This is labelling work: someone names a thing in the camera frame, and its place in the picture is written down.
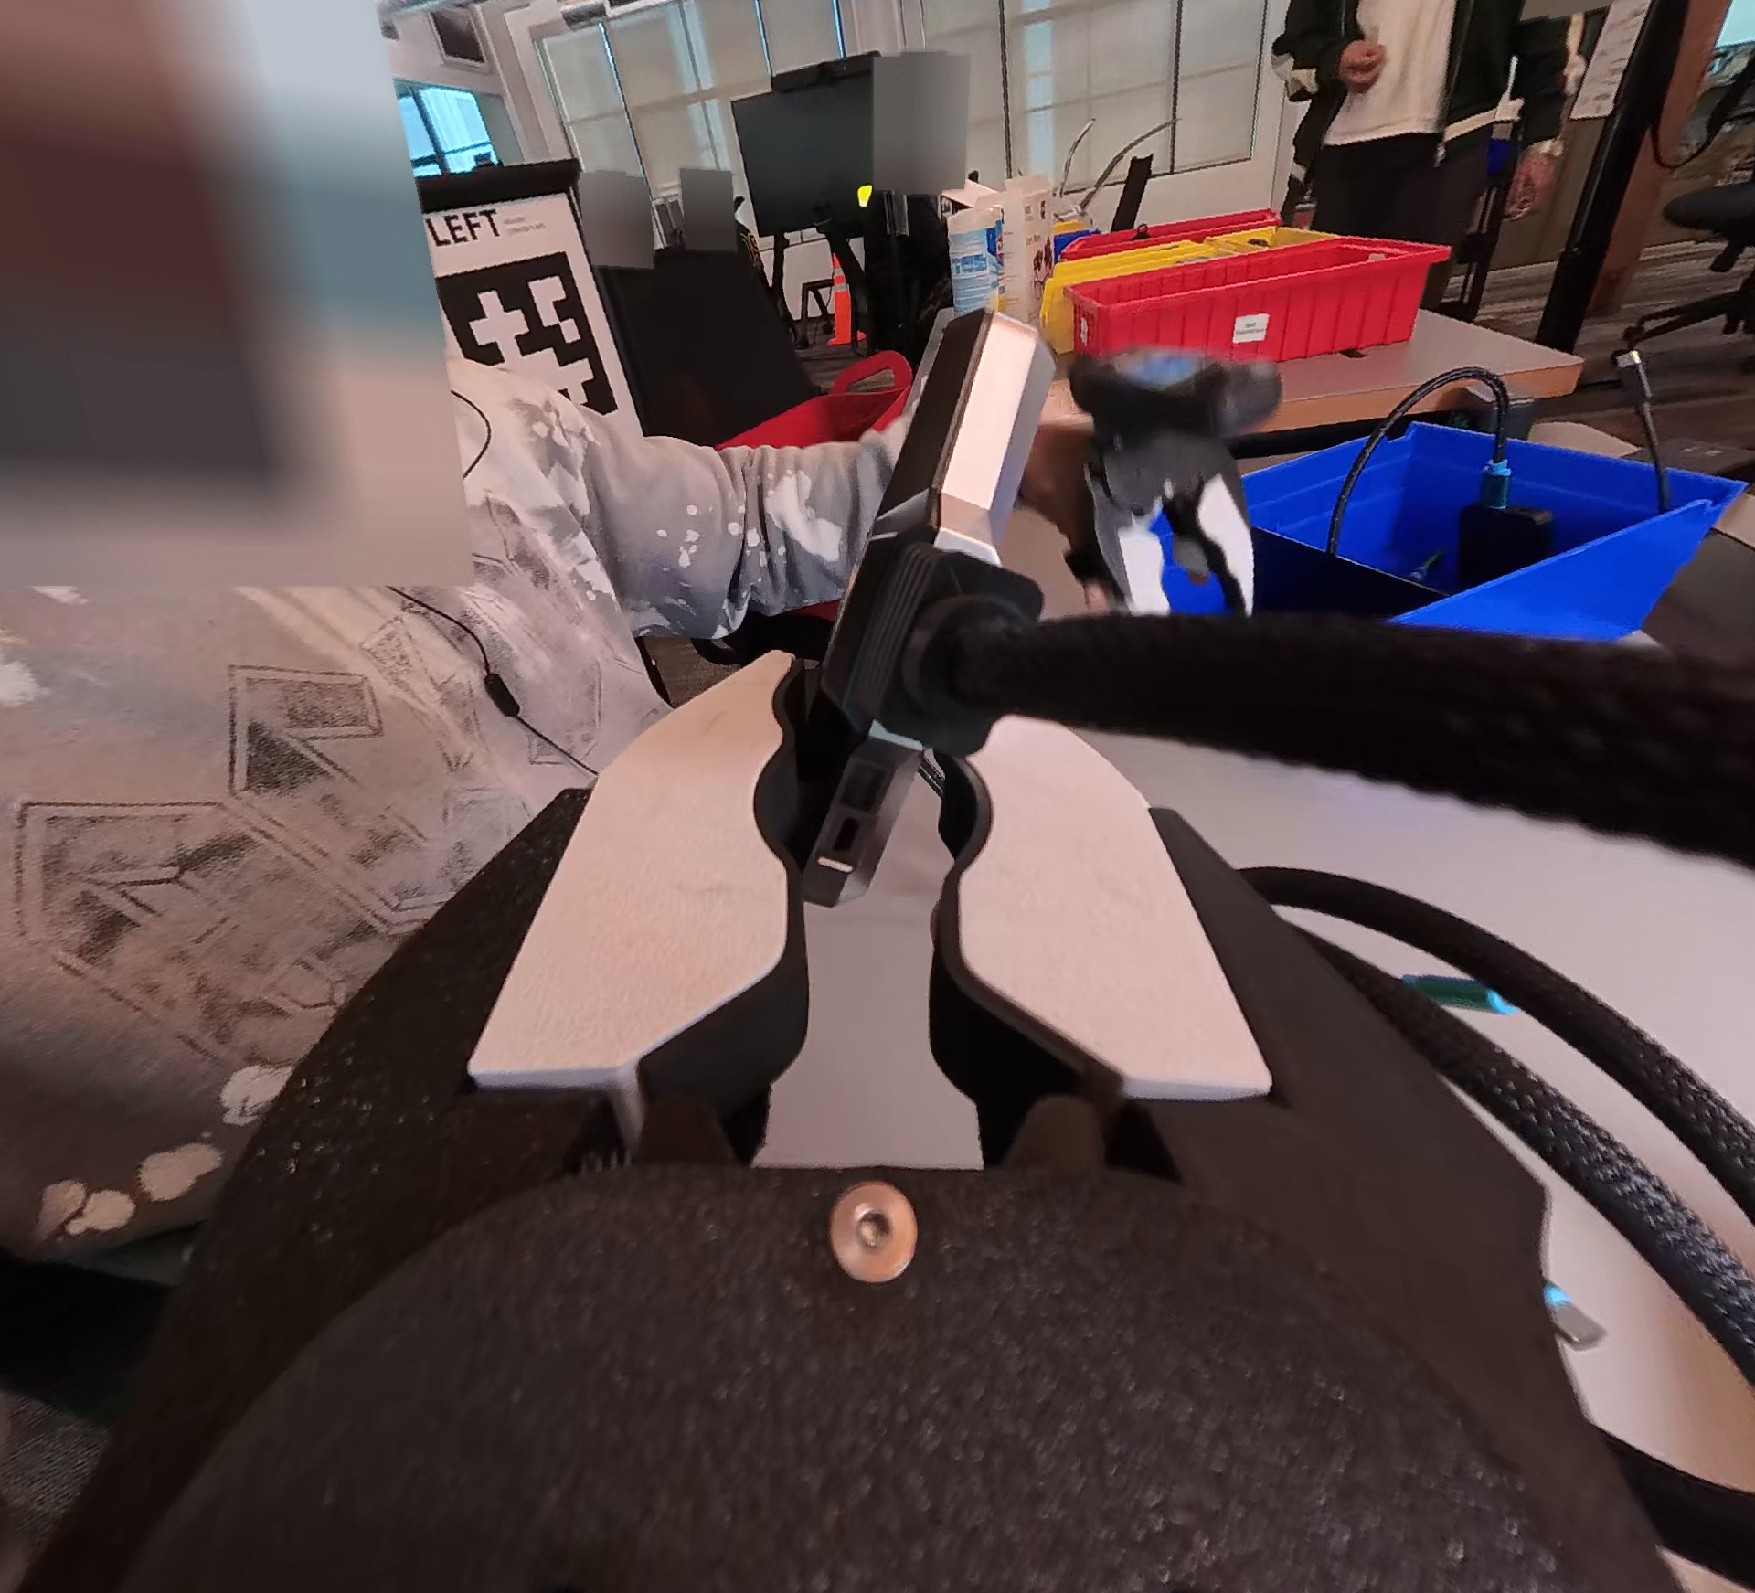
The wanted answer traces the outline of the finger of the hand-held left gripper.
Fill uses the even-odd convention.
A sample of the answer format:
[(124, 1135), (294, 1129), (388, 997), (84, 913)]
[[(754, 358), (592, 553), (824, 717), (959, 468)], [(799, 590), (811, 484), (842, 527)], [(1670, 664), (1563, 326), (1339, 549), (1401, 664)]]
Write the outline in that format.
[(1106, 510), (1106, 573), (1121, 613), (1170, 618), (1161, 543), (1150, 517)]
[(1202, 559), (1202, 573), (1219, 580), (1223, 608), (1232, 618), (1253, 618), (1256, 613), (1256, 549), (1253, 549), (1240, 487), (1232, 487), (1223, 473), (1206, 476), (1195, 499), (1186, 539), (1195, 539), (1195, 553)]

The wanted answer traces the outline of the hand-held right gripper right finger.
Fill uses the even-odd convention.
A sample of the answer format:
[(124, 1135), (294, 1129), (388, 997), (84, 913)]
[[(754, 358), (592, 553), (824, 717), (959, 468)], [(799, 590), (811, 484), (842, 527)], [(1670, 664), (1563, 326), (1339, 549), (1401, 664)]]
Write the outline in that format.
[(1063, 723), (945, 759), (933, 1058), (1007, 1157), (1039, 1100), (1269, 1100), (1270, 1071), (1150, 797)]

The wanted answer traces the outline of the silver black docking hub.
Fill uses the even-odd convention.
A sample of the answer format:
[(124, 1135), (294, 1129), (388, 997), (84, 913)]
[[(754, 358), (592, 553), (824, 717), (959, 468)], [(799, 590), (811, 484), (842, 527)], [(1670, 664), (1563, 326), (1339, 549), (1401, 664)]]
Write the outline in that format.
[(1003, 566), (1003, 532), (1052, 374), (1039, 332), (996, 311), (933, 332), (905, 438), (804, 702), (794, 860), (816, 908), (861, 899), (921, 755), (984, 736), (919, 682), (945, 608), (1003, 626), (1039, 618), (1039, 585)]

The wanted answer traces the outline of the small black adapter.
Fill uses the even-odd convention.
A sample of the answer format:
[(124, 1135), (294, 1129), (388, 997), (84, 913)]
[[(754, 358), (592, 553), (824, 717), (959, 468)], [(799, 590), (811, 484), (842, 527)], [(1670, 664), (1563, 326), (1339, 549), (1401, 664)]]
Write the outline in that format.
[(1512, 575), (1552, 559), (1552, 510), (1460, 510), (1460, 590)]

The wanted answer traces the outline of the blue plastic bin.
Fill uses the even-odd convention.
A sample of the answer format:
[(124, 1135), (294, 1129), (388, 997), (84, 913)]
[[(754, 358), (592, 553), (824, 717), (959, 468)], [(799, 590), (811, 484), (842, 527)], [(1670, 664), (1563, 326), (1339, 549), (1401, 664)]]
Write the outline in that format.
[[(1670, 468), (1654, 511), (1652, 462), (1509, 438), (1509, 499), (1552, 510), (1552, 559), (1460, 590), (1460, 510), (1477, 499), (1489, 436), (1410, 422), (1359, 473), (1339, 559), (1446, 590), (1401, 626), (1451, 626), (1539, 642), (1624, 642), (1643, 630), (1677, 573), (1699, 553), (1742, 484)], [(1330, 505), (1359, 446), (1330, 446), (1240, 473), (1253, 527), (1328, 549)]]

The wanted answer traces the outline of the person's left forearm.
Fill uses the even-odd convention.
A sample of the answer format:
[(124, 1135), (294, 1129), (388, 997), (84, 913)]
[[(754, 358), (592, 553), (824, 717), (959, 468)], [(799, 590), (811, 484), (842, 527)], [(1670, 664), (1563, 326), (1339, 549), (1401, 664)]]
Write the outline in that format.
[(460, 453), (473, 460), (460, 585), (482, 618), (603, 635), (720, 642), (742, 618), (848, 590), (905, 421), (848, 446), (705, 447), (575, 411), (533, 374), (449, 358)]

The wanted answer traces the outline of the black bin divider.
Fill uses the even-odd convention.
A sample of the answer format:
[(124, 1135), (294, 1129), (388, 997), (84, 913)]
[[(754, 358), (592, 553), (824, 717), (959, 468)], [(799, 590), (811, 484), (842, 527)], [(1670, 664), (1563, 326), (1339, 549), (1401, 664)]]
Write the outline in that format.
[(1367, 618), (1397, 621), (1433, 608), (1446, 590), (1349, 563), (1339, 553), (1297, 543), (1270, 527), (1253, 527), (1256, 590), (1253, 618)]

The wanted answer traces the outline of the long yellow bin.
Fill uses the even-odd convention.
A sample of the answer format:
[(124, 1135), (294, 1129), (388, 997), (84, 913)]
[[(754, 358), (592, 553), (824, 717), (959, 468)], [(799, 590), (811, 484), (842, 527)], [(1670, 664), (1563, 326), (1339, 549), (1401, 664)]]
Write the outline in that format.
[(1330, 241), (1330, 238), (1313, 230), (1313, 229), (1256, 229), (1256, 230), (1232, 230), (1232, 238), (1212, 238), (1212, 241), (1159, 241), (1159, 245), (1136, 245), (1136, 249), (1112, 249), (1112, 254), (1056, 263), (1056, 272), (1044, 279), (1044, 300), (1039, 300), (1039, 336), (1052, 339), (1056, 357), (1073, 349), (1073, 304), (1068, 304), (1073, 288), (1159, 272), (1159, 268), (1313, 245), (1313, 241)]

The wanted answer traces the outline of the white printed carton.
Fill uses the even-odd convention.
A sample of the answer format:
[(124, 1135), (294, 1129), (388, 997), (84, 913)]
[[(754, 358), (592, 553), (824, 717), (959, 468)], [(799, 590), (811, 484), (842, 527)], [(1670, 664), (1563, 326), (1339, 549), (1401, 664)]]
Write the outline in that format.
[(1056, 272), (1056, 182), (1044, 174), (1007, 182), (996, 254), (996, 304), (1039, 326), (1044, 279)]

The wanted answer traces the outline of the white wipes canister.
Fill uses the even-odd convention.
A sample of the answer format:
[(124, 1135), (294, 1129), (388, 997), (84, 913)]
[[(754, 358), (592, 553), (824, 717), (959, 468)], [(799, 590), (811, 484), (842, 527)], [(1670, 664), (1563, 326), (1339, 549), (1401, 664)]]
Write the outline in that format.
[(954, 205), (945, 219), (950, 311), (978, 315), (1003, 300), (1003, 204)]

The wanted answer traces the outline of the black television screen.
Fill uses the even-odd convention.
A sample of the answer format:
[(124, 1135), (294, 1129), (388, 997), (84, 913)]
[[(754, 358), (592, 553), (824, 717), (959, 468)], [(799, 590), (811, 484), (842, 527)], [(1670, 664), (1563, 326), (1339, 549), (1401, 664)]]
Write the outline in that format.
[(871, 189), (879, 53), (786, 68), (728, 104), (742, 196), (757, 238), (861, 238)]

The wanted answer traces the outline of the black standing desk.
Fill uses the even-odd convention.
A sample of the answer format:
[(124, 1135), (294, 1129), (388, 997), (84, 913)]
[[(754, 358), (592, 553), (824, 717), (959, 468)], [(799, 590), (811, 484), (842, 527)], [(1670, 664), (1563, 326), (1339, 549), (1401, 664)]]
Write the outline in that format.
[(1659, 153), (1664, 153), (1659, 111), (1680, 68), (1691, 4), (1696, 0), (1647, 0), (1643, 12), (1636, 37), (1629, 47), (1611, 95), (1611, 111), (1600, 122), (1585, 182), (1578, 190), (1568, 245), (1552, 268), (1552, 288), (1531, 332), (1544, 349), (1568, 357), (1578, 344), (1578, 332), (1611, 263), (1624, 204), (1643, 167), (1659, 174)]

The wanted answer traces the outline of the black panel board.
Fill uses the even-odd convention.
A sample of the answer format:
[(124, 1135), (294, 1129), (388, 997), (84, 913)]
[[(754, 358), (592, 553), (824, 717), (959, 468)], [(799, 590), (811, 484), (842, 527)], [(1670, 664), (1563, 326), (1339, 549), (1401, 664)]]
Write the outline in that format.
[(662, 245), (595, 288), (645, 438), (717, 447), (816, 395), (742, 249)]

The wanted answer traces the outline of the black office chair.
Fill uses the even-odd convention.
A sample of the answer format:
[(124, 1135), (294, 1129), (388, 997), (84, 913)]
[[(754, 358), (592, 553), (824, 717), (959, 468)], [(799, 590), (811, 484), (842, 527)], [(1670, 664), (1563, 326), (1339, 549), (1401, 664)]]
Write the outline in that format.
[[(1755, 182), (1726, 182), (1726, 189), (1699, 189), (1659, 214), (1670, 229), (1717, 238), (1720, 249), (1711, 263), (1717, 278), (1742, 268), (1742, 254), (1755, 245)], [(1755, 336), (1755, 272), (1742, 278), (1736, 289), (1717, 289), (1685, 304), (1647, 311), (1636, 326), (1624, 332), (1624, 349), (1643, 349), (1654, 336), (1691, 332), (1720, 319), (1726, 336)]]

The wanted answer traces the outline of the framed tag poster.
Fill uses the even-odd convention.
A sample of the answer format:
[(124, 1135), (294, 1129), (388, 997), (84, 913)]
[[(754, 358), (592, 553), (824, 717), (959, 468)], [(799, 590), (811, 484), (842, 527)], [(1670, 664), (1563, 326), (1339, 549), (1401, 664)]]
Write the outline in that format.
[(639, 422), (580, 241), (575, 158), (412, 178), (449, 349)]

